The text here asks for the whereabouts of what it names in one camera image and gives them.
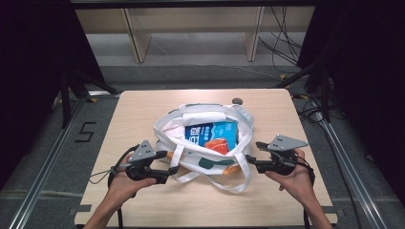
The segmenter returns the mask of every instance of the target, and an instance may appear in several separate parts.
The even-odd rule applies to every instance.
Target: hand
[[[295,149],[299,162],[306,163],[305,153]],[[266,176],[280,183],[280,191],[284,189],[297,199],[307,211],[310,221],[316,228],[332,228],[328,218],[325,216],[309,178],[309,171],[306,167],[296,165],[295,169],[288,176],[282,176],[276,172],[266,171]]]
[[[131,155],[126,156],[121,164],[125,164]],[[116,210],[121,207],[121,205],[131,198],[139,189],[149,187],[155,184],[157,181],[154,178],[146,178],[139,181],[133,181],[128,178],[123,169],[118,170],[115,175],[110,188],[106,194],[105,199],[107,201],[114,203],[112,207]]]
[[[121,161],[124,164],[128,161],[128,155]],[[90,217],[84,228],[105,228],[110,217],[118,210],[124,202],[131,198],[139,189],[149,187],[157,181],[154,178],[146,178],[133,181],[121,170],[115,175],[104,200],[98,205],[94,214]]]
[[[299,162],[306,163],[303,160],[305,159],[304,151],[295,149],[294,152],[298,156]],[[315,197],[309,179],[309,171],[304,166],[296,165],[295,169],[288,176],[282,176],[273,171],[266,171],[266,176],[280,183],[279,190],[283,191],[286,189],[300,203],[303,203],[309,197]]]

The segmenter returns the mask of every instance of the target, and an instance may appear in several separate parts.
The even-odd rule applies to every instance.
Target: wire
[[[103,171],[103,172],[100,172],[100,173],[93,174],[93,175],[90,176],[89,181],[90,181],[92,184],[98,184],[98,183],[100,183],[105,177],[107,177],[107,175],[108,175],[109,172],[111,172],[111,169],[110,169],[110,170]],[[105,174],[105,175],[104,175],[101,179],[99,179],[98,181],[92,181],[92,177],[97,176],[97,175],[101,175],[101,174]]]
[[[321,127],[321,129],[322,129],[322,131],[324,132],[324,134],[325,134],[325,136],[326,136],[326,138],[327,138],[327,141],[328,141],[328,143],[329,143],[329,145],[330,145],[330,148],[331,148],[331,151],[332,151],[334,160],[336,161],[336,165],[337,165],[337,168],[338,168],[338,170],[339,170],[339,174],[340,174],[340,176],[342,177],[342,180],[343,180],[343,183],[344,183],[344,185],[345,185],[345,188],[346,188],[346,190],[347,190],[348,193],[349,193],[349,198],[350,198],[351,203],[352,203],[352,207],[353,207],[353,211],[354,211],[354,215],[355,215],[355,218],[356,218],[356,221],[357,221],[358,228],[361,229],[362,227],[361,227],[360,217],[358,216],[357,207],[355,206],[355,203],[354,203],[354,200],[353,200],[353,197],[352,197],[352,191],[351,191],[351,189],[349,188],[349,184],[348,184],[348,182],[346,181],[345,175],[343,174],[342,166],[340,165],[339,160],[337,159],[336,152],[334,151],[334,148],[333,148],[333,146],[331,145],[330,138],[329,138],[329,136],[328,136],[327,131],[324,129],[324,127],[322,127],[322,125],[321,125],[320,123],[317,123],[317,124]]]
[[[310,103],[311,101],[313,101],[313,100],[311,99],[310,101],[308,101],[308,102],[304,105],[304,108],[305,108],[305,107],[308,105],[308,103]],[[308,110],[305,110],[305,111],[311,111],[311,113],[312,113],[312,112],[315,113],[315,111],[317,111],[317,112],[322,113],[322,110],[319,109],[319,107],[311,108],[311,109],[308,109]],[[355,203],[354,203],[354,200],[353,200],[353,197],[352,197],[352,191],[351,191],[350,188],[349,188],[349,184],[348,184],[347,179],[346,179],[346,177],[345,177],[345,175],[344,175],[344,173],[343,173],[342,166],[340,165],[339,160],[337,159],[336,152],[334,151],[334,148],[333,148],[333,146],[332,146],[332,144],[331,144],[331,142],[330,142],[329,135],[328,135],[327,131],[325,130],[325,128],[321,125],[321,122],[323,121],[323,119],[324,119],[324,118],[322,117],[321,120],[312,122],[312,121],[310,121],[310,118],[308,118],[309,122],[316,123],[318,126],[320,126],[321,129],[322,129],[322,131],[323,131],[324,134],[325,134],[325,137],[326,137],[327,142],[328,142],[328,144],[329,144],[329,146],[330,146],[330,149],[331,149],[333,158],[334,158],[334,160],[335,160],[335,162],[336,162],[336,166],[337,166],[337,168],[338,168],[339,175],[342,177],[342,180],[343,180],[343,183],[344,183],[344,185],[345,185],[345,188],[346,188],[346,190],[347,190],[347,192],[348,192],[348,194],[349,194],[349,198],[350,198],[351,203],[352,203],[352,208],[353,208],[353,211],[354,211],[354,214],[355,214],[355,218],[356,218],[356,221],[357,221],[358,228],[361,229],[362,227],[361,227],[360,217],[358,216],[357,207],[355,206]]]
[[[301,49],[301,46],[298,45],[296,42],[292,41],[288,36],[287,23],[286,23],[287,8],[283,7],[283,21],[282,22],[280,22],[280,20],[277,17],[273,7],[271,7],[271,11],[273,12],[273,15],[274,15],[274,17],[275,17],[275,19],[277,21],[277,24],[278,24],[278,26],[280,28],[280,31],[279,31],[278,35],[275,35],[273,32],[271,33],[274,37],[276,37],[274,47],[269,46],[261,37],[259,37],[259,39],[269,50],[272,51],[271,62],[273,64],[274,68],[276,68],[279,72],[282,72],[282,73],[294,73],[294,72],[283,71],[283,70],[277,68],[275,63],[274,63],[274,54],[277,54],[280,57],[282,57],[283,59],[285,59],[287,62],[289,62],[290,64],[297,65],[297,59],[296,58],[298,58],[298,53],[295,50],[295,48]],[[284,53],[282,53],[282,52],[280,52],[280,51],[278,51],[276,49],[277,44],[278,44],[279,41],[283,41],[283,42],[286,42],[288,44],[288,48],[289,48],[289,51],[290,51],[292,57],[290,57],[290,56],[288,56],[288,55],[286,55],[286,54],[284,54]]]

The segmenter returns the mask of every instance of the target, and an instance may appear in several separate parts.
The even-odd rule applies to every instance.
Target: bag strap
[[[245,156],[240,153],[240,154],[236,154],[235,155],[236,159],[239,162],[239,165],[241,166],[242,171],[244,172],[244,176],[245,176],[245,183],[239,184],[235,187],[228,187],[228,186],[223,186],[222,184],[220,184],[214,177],[212,176],[205,176],[209,181],[211,181],[211,183],[213,183],[215,186],[217,186],[220,189],[229,191],[231,193],[234,194],[240,194],[241,192],[243,192],[245,190],[245,188],[247,187],[247,185],[250,183],[250,169],[249,169],[249,165],[247,164],[246,158]]]
[[[181,155],[184,152],[184,146],[178,145],[176,147],[176,150],[173,154],[172,160],[170,161],[170,167],[176,167],[179,165],[180,163],[180,159],[181,159]],[[176,180],[178,183],[185,183],[187,181],[190,181],[198,176],[200,176],[201,174],[196,173],[196,172],[189,172],[181,177],[178,177],[177,174],[172,175],[172,178],[174,180]]]
[[[173,157],[170,161],[170,167],[175,167],[178,166],[180,164],[180,159],[181,159],[181,155],[184,152],[184,146],[178,145],[178,147],[176,148]],[[242,184],[239,184],[237,186],[234,187],[229,187],[229,186],[223,186],[220,182],[218,182],[213,176],[209,176],[209,175],[205,175],[205,177],[212,183],[214,184],[216,187],[229,191],[231,193],[234,194],[240,194],[242,191],[245,190],[245,188],[247,187],[247,185],[250,183],[250,169],[249,169],[249,165],[246,161],[245,155],[240,152],[238,154],[234,155],[235,158],[237,159],[239,166],[241,166],[242,172],[244,173],[245,176],[245,182]],[[174,180],[176,180],[179,183],[185,183],[187,181],[190,181],[196,177],[199,177],[201,174],[196,173],[196,172],[189,172],[181,177],[178,177],[177,174],[172,175],[172,178]]]

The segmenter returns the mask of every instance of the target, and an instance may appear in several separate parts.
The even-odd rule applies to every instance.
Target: black cable
[[[110,171],[111,171],[111,170],[106,170],[106,171],[103,171],[103,172],[100,172],[100,173],[96,173],[96,174],[91,175],[91,176],[90,176],[90,179],[89,179],[89,182],[91,182],[92,184],[98,184],[98,183],[100,183],[105,177],[107,177],[108,172],[110,172]],[[92,181],[92,180],[91,180],[92,177],[97,176],[97,175],[101,175],[101,174],[105,174],[105,175],[104,175],[101,179],[99,179],[98,181]]]
[[[122,220],[122,210],[119,208],[117,210],[117,215],[118,215],[118,229],[123,229],[124,228],[124,223]]]
[[[273,47],[271,47],[270,45],[268,45],[268,43],[266,43],[262,37],[259,36],[260,41],[262,41],[262,43],[266,46],[266,48],[268,48],[269,50],[271,50],[272,52],[275,52],[276,54],[278,54],[280,57],[282,57],[283,59],[285,59],[286,61],[288,61],[290,64],[295,65],[296,63],[293,62],[294,59],[292,59],[291,57],[287,56],[286,54],[274,49]]]
[[[311,101],[314,101],[315,104],[317,104],[317,106],[318,106],[318,107],[316,107],[316,108],[319,109],[319,104],[316,102],[316,100],[312,100],[312,99],[311,99],[309,102],[311,102]],[[351,191],[350,188],[349,188],[349,184],[348,184],[348,182],[346,181],[346,177],[345,177],[345,175],[344,175],[344,173],[343,173],[342,166],[340,165],[339,160],[337,159],[336,152],[334,151],[334,148],[333,148],[333,146],[332,146],[332,144],[331,144],[331,142],[330,142],[331,139],[329,138],[329,135],[328,135],[327,131],[326,131],[326,130],[324,129],[324,127],[320,124],[320,122],[316,121],[316,122],[313,122],[313,123],[316,123],[317,125],[319,125],[319,126],[321,127],[322,131],[323,131],[324,134],[325,134],[325,137],[326,137],[327,142],[328,142],[328,144],[329,144],[329,146],[330,146],[330,149],[331,149],[333,158],[334,158],[334,160],[335,160],[335,162],[336,162],[336,166],[337,166],[337,168],[338,168],[339,174],[340,174],[340,176],[342,177],[342,180],[343,180],[343,183],[344,183],[344,185],[345,185],[345,188],[346,188],[346,190],[347,190],[347,192],[348,192],[348,194],[349,194],[349,198],[350,198],[351,203],[352,203],[352,208],[353,208],[353,211],[354,211],[354,214],[355,214],[355,218],[356,218],[356,221],[357,221],[358,228],[361,229],[362,227],[361,227],[360,217],[358,216],[357,207],[355,206],[355,202],[354,202],[354,200],[353,200],[353,198],[352,198],[352,191]]]
[[[280,38],[280,35],[281,35],[281,33],[284,35],[284,37],[286,38],[286,40],[287,40],[287,42],[288,42],[288,47],[289,47],[289,51],[291,52],[291,54],[292,54],[292,58],[295,60],[295,62],[297,61],[296,59],[295,59],[295,56],[294,55],[297,55],[297,57],[298,57],[298,54],[297,54],[297,52],[295,51],[295,49],[292,47],[292,45],[291,45],[291,39],[289,38],[289,36],[288,36],[288,33],[287,33],[287,21],[286,21],[286,15],[287,15],[287,8],[286,7],[283,7],[283,22],[280,24],[280,20],[278,19],[278,17],[277,17],[277,15],[276,15],[276,13],[274,12],[274,8],[273,7],[271,7],[271,11],[273,12],[273,15],[274,15],[274,17],[275,17],[275,19],[276,19],[276,21],[277,21],[277,24],[279,25],[279,28],[280,28],[280,32],[279,32],[279,35],[278,35],[278,40],[279,39],[281,39]]]

